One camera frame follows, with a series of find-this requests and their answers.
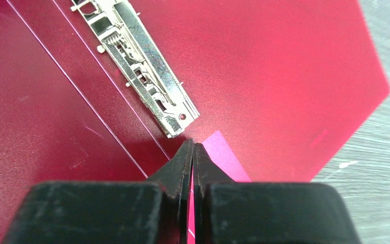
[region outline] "metal clip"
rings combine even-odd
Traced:
[[[72,0],[105,51],[113,58],[168,138],[184,131],[200,113],[127,0]],[[85,13],[90,4],[91,11]]]

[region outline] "gray table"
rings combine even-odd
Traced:
[[[390,0],[360,3],[390,81]],[[313,181],[339,191],[364,243],[390,243],[390,96]]]

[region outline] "red surface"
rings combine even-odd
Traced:
[[[389,92],[354,0],[132,1],[201,113],[170,140],[71,1],[11,2],[129,154],[0,1],[0,239],[31,184],[140,180],[130,155],[149,175],[217,130],[251,179],[309,181]]]

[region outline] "pink sticky note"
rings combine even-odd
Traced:
[[[220,131],[216,131],[203,141],[211,160],[229,177],[238,182],[251,182],[243,166],[234,155]],[[193,179],[189,201],[189,228],[187,243],[195,244],[195,215],[193,210]]]

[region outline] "black plastic object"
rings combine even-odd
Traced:
[[[4,243],[361,243],[339,194],[322,184],[236,183],[186,140],[145,182],[46,182],[31,189]]]

